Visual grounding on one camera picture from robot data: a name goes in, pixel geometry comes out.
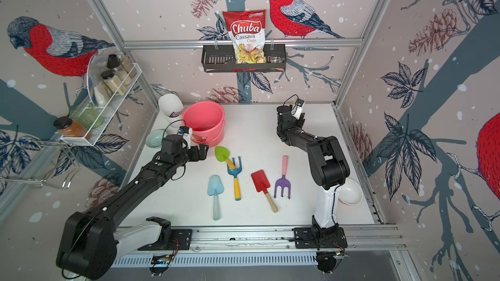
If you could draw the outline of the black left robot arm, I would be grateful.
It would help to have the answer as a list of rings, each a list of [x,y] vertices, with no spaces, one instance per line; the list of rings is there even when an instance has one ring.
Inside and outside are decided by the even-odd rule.
[[[115,232],[121,222],[150,194],[164,186],[188,162],[204,161],[209,146],[188,147],[182,135],[162,139],[161,150],[115,195],[65,222],[56,265],[91,280],[102,277],[118,257]]]

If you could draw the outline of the blue hand fork yellow handle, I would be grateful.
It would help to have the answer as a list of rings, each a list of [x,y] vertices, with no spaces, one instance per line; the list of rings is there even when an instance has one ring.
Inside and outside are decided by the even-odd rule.
[[[227,163],[227,172],[234,178],[234,199],[235,201],[240,201],[242,199],[241,190],[239,185],[238,175],[242,171],[242,161],[241,157],[238,157],[239,165],[236,166],[234,158],[230,161],[229,159],[226,161]]]

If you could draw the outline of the green trowel yellow handle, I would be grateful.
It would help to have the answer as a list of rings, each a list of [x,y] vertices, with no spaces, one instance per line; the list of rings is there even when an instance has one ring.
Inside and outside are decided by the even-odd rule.
[[[230,170],[234,170],[236,168],[234,163],[229,159],[230,152],[227,148],[225,148],[223,146],[216,146],[215,147],[215,156],[219,162],[225,162]]]

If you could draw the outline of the light blue trowel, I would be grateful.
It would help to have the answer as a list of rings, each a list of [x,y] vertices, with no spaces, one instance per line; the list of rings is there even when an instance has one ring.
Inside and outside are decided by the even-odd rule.
[[[224,192],[223,184],[218,175],[210,177],[207,194],[213,198],[213,220],[218,221],[221,217],[219,195]]]

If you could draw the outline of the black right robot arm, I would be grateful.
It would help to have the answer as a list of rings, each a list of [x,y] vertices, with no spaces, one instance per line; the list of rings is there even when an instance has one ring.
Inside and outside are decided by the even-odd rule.
[[[305,113],[301,105],[277,107],[277,135],[288,146],[307,153],[312,179],[320,187],[316,211],[309,228],[294,229],[296,248],[347,248],[345,232],[337,222],[340,188],[350,167],[338,139],[321,137],[303,130]]]

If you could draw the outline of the purple rake pink handle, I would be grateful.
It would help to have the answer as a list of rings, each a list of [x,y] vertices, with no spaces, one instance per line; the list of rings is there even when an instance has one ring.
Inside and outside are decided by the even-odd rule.
[[[286,173],[288,169],[288,163],[289,163],[289,157],[288,156],[283,156],[282,158],[282,177],[279,178],[276,183],[275,183],[275,189],[274,189],[274,194],[273,197],[276,199],[277,198],[277,191],[278,189],[281,190],[281,196],[284,197],[284,192],[285,189],[288,191],[287,197],[288,199],[291,199],[291,183],[288,179],[286,179]]]

